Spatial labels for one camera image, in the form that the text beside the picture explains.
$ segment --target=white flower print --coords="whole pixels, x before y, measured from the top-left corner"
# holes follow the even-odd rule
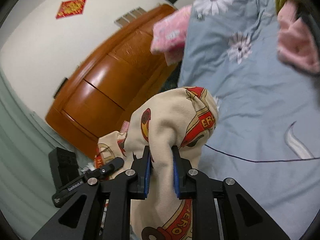
[[[229,38],[228,56],[230,60],[236,59],[238,64],[242,62],[242,58],[247,58],[251,53],[251,39],[248,34],[243,35],[241,32],[233,33]]]
[[[228,5],[231,5],[233,0],[196,0],[193,3],[198,16],[201,15],[215,15],[219,14],[219,11],[228,11]]]

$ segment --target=pink towel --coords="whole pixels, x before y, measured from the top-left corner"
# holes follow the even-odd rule
[[[287,0],[278,14],[278,58],[310,73],[319,73],[319,54],[314,38],[301,18],[296,20],[297,4]]]
[[[167,16],[153,26],[152,54],[164,53],[168,65],[183,58],[183,49],[191,14],[191,5]]]

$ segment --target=cream towel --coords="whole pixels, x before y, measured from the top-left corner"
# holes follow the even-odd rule
[[[127,132],[112,132],[99,139],[102,162],[124,159],[117,174],[130,169],[133,156],[141,158],[149,145],[153,170],[146,200],[132,200],[131,224],[142,240],[192,238],[191,200],[179,200],[173,187],[171,147],[197,168],[201,147],[218,120],[216,100],[201,87],[184,87],[157,94],[131,116]]]

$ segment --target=teal curtain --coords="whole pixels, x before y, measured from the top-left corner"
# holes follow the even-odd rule
[[[48,153],[61,147],[90,160],[17,97],[0,69],[0,209],[22,239],[30,239],[57,211]]]

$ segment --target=bed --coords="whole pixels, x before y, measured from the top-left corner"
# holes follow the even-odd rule
[[[274,0],[215,3],[194,3],[178,82],[220,102],[199,169],[235,178],[298,240],[320,209],[320,79],[278,60]]]

